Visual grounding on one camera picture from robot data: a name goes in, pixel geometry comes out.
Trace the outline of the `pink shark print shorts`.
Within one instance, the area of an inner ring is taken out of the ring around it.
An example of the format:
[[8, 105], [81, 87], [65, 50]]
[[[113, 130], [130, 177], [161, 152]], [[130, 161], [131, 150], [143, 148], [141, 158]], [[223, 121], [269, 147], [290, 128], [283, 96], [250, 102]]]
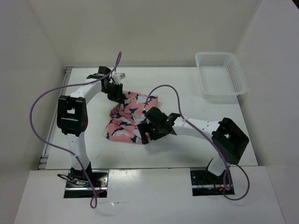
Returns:
[[145, 120], [142, 113], [158, 105], [158, 96], [124, 91], [124, 103], [118, 104], [109, 114], [110, 121], [105, 129], [105, 137], [110, 141], [141, 144], [138, 125]]

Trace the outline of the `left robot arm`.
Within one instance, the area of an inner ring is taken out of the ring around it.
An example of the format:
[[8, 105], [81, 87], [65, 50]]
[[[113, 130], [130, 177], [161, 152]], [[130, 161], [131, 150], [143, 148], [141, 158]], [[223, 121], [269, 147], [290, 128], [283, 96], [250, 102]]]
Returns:
[[86, 187], [93, 182], [91, 162], [85, 146], [85, 131], [88, 126], [87, 104], [94, 96], [102, 92], [110, 101], [123, 104], [122, 79], [125, 73], [112, 72], [107, 67], [100, 66], [98, 72], [86, 78], [70, 95], [62, 95], [58, 99], [57, 126], [66, 136], [68, 148], [71, 151], [71, 169], [68, 179], [77, 181]]

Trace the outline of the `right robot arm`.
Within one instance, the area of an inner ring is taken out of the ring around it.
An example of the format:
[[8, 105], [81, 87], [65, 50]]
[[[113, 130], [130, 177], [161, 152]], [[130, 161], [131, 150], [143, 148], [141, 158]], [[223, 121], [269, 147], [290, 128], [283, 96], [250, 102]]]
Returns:
[[230, 118], [204, 121], [184, 118], [178, 113], [166, 115], [158, 108], [144, 110], [145, 120], [138, 125], [142, 144], [166, 135], [186, 135], [209, 141], [218, 157], [213, 158], [205, 172], [209, 183], [216, 183], [229, 165], [237, 165], [249, 143], [248, 136]]

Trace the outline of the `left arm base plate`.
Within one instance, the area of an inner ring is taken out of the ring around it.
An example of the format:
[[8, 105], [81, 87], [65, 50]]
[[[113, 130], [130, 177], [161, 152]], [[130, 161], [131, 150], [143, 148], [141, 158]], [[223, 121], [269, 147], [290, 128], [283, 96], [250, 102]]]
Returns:
[[[93, 190], [88, 180], [71, 179], [70, 173], [57, 176], [66, 180], [64, 198], [92, 198]], [[107, 198], [108, 177], [108, 170], [93, 170], [90, 179], [97, 193], [97, 198]]]

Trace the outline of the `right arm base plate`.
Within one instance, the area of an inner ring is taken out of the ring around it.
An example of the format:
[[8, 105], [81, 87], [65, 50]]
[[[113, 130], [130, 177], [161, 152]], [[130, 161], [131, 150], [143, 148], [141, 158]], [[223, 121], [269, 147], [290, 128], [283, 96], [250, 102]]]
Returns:
[[216, 176], [205, 169], [191, 169], [192, 196], [223, 195], [223, 174]]

